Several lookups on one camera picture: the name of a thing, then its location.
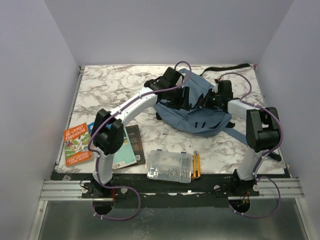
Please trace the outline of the blue student backpack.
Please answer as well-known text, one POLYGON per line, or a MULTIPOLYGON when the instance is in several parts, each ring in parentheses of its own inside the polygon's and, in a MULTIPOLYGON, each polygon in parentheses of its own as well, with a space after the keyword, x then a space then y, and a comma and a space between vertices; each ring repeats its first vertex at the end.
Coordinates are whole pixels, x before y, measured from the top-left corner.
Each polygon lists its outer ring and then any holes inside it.
MULTIPOLYGON (((179 70, 187 74, 189 70, 179 70)), ((190 110, 174 109, 164 105, 164 95, 154 109, 158 120, 164 121, 172 128, 201 137, 213 137, 224 131, 247 145, 246 121, 223 110, 213 110, 204 107, 204 98, 214 85, 203 78, 201 74, 191 73, 191 77, 184 87, 189 87, 190 110)), ((269 159, 281 161, 279 154, 267 154, 269 159)))

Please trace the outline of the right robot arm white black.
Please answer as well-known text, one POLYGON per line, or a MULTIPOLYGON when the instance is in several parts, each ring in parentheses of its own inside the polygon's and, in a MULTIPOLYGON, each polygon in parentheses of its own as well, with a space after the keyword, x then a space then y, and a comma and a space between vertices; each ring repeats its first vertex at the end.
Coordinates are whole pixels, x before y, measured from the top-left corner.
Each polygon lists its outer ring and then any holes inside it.
POLYGON ((263 157, 276 150, 283 140, 278 111, 235 98, 232 83, 220 80, 217 90, 210 88, 203 100, 204 107, 222 110, 245 120, 245 139, 248 146, 245 157, 236 169, 238 179, 230 183, 230 191, 241 196, 248 190, 246 181, 255 178, 263 157))

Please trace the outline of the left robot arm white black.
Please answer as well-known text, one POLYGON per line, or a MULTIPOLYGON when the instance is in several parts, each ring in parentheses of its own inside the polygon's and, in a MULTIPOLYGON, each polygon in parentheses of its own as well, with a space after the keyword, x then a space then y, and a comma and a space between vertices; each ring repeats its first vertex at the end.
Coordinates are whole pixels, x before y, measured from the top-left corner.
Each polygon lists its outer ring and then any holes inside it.
POLYGON ((156 105, 163 94, 182 90, 192 75, 192 69, 183 75, 176 68, 168 67, 163 75, 148 80, 143 87, 129 100, 110 111, 101 109, 96 114, 88 150, 97 154, 93 179, 93 191, 101 198, 107 197, 111 191, 109 181, 113 177, 112 165, 115 153, 124 143, 124 129, 127 124, 149 107, 156 105))

